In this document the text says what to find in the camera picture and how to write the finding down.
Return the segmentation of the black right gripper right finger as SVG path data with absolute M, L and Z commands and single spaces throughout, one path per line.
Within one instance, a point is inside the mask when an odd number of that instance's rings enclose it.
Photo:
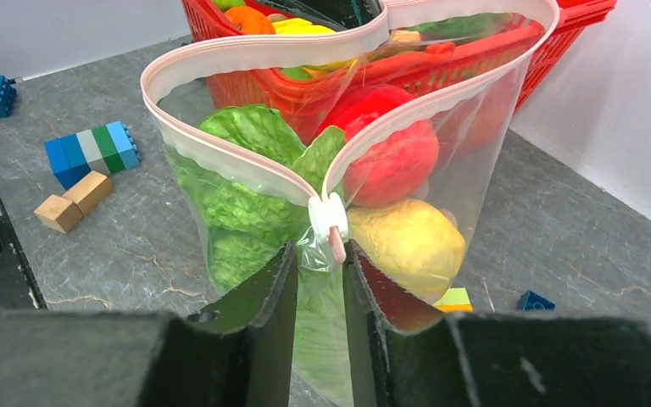
M 444 313 L 345 246 L 357 406 L 651 406 L 651 326 L 616 315 Z

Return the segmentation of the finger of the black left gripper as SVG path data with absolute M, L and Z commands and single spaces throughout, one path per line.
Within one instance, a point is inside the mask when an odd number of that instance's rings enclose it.
M 258 4 L 300 18 L 310 18 L 334 30 L 359 28 L 378 17 L 383 6 L 376 0 L 264 0 Z

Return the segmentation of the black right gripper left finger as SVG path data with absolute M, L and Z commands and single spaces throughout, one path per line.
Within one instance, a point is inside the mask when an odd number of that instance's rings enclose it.
M 285 406 L 293 243 L 188 318 L 0 310 L 0 406 Z

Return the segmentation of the orange fruit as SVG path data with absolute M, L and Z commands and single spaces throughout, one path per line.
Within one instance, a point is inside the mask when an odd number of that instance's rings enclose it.
M 246 35 L 275 34 L 275 28 L 266 15 L 249 6 L 237 6 L 225 11 L 225 17 Z

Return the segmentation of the yellow lemon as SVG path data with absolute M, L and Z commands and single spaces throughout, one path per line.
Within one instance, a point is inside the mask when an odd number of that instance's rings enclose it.
M 347 216 L 350 237 L 400 286 L 431 304 L 451 287 L 466 241 L 440 209 L 407 198 L 381 208 L 352 207 Z

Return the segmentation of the clear zip top bag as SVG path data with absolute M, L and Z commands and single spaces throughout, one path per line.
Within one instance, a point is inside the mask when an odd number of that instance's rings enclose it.
M 292 368 L 353 404 L 343 301 L 356 242 L 428 303 L 452 286 L 555 1 L 384 1 L 356 28 L 195 42 L 142 97 L 219 294 L 296 246 Z

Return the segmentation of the green romaine lettuce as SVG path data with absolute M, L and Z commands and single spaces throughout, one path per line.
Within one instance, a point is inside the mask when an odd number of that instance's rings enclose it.
M 331 125 L 306 146 L 278 110 L 258 104 L 217 109 L 198 128 L 285 165 L 316 190 L 346 142 L 344 132 Z M 306 208 L 228 181 L 173 147 L 166 153 L 208 228 L 205 257 L 218 291 L 227 293 L 247 280 L 284 242 L 298 243 L 292 368 L 322 397 L 338 406 L 353 405 L 342 268 L 330 269 L 315 248 Z

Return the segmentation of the red tomato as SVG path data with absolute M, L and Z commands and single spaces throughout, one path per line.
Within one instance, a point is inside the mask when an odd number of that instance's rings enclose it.
M 324 118 L 318 130 L 334 125 L 345 140 L 414 97 L 387 84 L 347 92 Z M 349 165 L 344 176 L 344 197 L 361 207 L 382 207 L 406 198 L 432 173 L 439 154 L 436 132 L 429 120 L 418 120 L 368 149 Z

